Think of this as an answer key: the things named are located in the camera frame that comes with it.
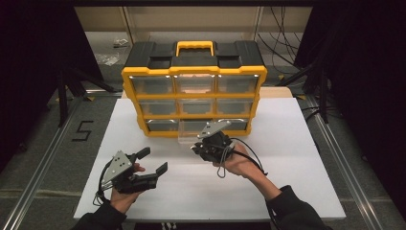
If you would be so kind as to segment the person's left hand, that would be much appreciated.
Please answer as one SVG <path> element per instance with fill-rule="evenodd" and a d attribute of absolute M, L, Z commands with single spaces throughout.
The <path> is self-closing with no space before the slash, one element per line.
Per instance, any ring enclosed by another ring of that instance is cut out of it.
<path fill-rule="evenodd" d="M 141 192 L 133 194 L 121 194 L 115 188 L 112 189 L 110 197 L 110 205 L 117 211 L 125 214 L 132 204 L 137 200 Z"/>

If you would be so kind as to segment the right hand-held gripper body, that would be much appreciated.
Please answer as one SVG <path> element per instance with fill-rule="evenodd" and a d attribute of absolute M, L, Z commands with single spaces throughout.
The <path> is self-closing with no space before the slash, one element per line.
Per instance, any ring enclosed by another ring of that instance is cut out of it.
<path fill-rule="evenodd" d="M 222 129 L 227 127 L 227 122 L 216 122 L 220 126 L 220 130 L 213 135 L 203 138 L 194 143 L 191 150 L 199 155 L 204 161 L 212 163 L 224 162 L 234 151 L 235 142 Z"/>

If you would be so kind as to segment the metal floor rail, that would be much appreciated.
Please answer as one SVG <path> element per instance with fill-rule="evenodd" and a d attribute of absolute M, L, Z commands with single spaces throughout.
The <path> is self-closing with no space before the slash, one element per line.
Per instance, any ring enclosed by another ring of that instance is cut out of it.
<path fill-rule="evenodd" d="M 367 227 L 369 230 L 383 230 L 383 225 L 381 224 L 372 203 L 362 189 L 345 154 L 327 123 L 327 116 L 322 115 L 322 112 L 318 112 L 315 114 L 315 120 Z"/>
<path fill-rule="evenodd" d="M 57 151 L 62 143 L 63 138 L 66 135 L 69 126 L 71 125 L 71 120 L 75 116 L 78 107 L 82 102 L 82 98 L 74 98 L 68 108 L 68 114 L 66 115 L 64 121 L 57 127 L 53 139 L 48 145 L 46 151 L 42 155 L 41 160 L 36 165 L 35 171 L 28 184 L 19 194 L 19 197 L 10 211 L 5 224 L 0 228 L 0 230 L 18 230 L 22 220 L 26 216 L 33 200 L 35 194 L 42 183 L 44 176 L 49 170 L 54 158 L 56 157 Z"/>

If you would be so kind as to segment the large clear plastic bag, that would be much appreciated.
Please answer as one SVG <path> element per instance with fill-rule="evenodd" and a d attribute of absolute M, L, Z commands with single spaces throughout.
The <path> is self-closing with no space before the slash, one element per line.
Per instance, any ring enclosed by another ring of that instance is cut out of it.
<path fill-rule="evenodd" d="M 120 60 L 120 54 L 95 54 L 95 59 L 98 64 L 112 66 Z"/>

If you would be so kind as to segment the dark curtain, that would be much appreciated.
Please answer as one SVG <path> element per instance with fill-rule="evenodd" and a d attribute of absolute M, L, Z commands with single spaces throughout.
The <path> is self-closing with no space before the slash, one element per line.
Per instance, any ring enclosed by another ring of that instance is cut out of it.
<path fill-rule="evenodd" d="M 406 0 L 364 0 L 329 63 L 331 91 L 406 219 Z"/>
<path fill-rule="evenodd" d="M 101 70 L 75 8 L 54 0 L 0 0 L 0 171 L 32 130 L 57 76 Z"/>

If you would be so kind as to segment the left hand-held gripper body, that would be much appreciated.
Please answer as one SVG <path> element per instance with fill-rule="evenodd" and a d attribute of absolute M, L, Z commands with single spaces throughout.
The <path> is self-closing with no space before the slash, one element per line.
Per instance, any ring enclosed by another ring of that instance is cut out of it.
<path fill-rule="evenodd" d="M 101 173 L 101 192 L 115 188 L 121 194 L 133 194 L 155 189 L 157 180 L 147 180 L 147 174 L 134 172 L 134 164 L 128 155 L 118 150 L 116 155 L 105 165 Z"/>

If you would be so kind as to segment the person's right hand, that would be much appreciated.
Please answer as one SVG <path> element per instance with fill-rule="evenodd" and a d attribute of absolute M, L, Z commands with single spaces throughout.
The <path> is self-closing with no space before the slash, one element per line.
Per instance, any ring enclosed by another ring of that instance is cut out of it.
<path fill-rule="evenodd" d="M 249 153 L 242 144 L 236 143 L 235 150 L 238 153 L 233 153 L 222 163 L 214 163 L 214 166 L 249 180 L 264 177 L 263 172 L 249 159 Z"/>

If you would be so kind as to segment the yellow and black drawer organizer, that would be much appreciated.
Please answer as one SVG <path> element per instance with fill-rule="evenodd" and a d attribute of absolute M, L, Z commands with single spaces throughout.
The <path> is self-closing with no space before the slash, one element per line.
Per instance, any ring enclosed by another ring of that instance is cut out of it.
<path fill-rule="evenodd" d="M 214 91 L 206 94 L 187 94 L 176 91 L 175 79 L 182 74 L 210 74 L 214 77 Z M 220 93 L 217 91 L 217 78 L 222 75 L 255 75 L 258 78 L 253 93 Z M 172 80 L 173 92 L 161 95 L 140 95 L 130 80 L 131 77 L 166 76 Z M 225 130 L 229 135 L 244 136 L 251 132 L 252 120 L 259 105 L 259 90 L 267 76 L 267 68 L 261 57 L 258 44 L 252 40 L 239 40 L 232 43 L 214 41 L 177 41 L 157 43 L 137 42 L 133 45 L 124 65 L 122 77 L 124 92 L 133 102 L 140 129 L 149 137 L 178 137 L 176 131 L 150 131 L 146 120 L 212 120 L 243 118 L 248 119 L 245 130 Z M 212 99 L 213 110 L 208 114 L 183 114 L 178 101 L 181 99 Z M 217 99 L 252 99 L 251 109 L 246 114 L 218 114 Z M 140 100 L 175 100 L 176 113 L 170 115 L 145 115 L 139 105 Z"/>

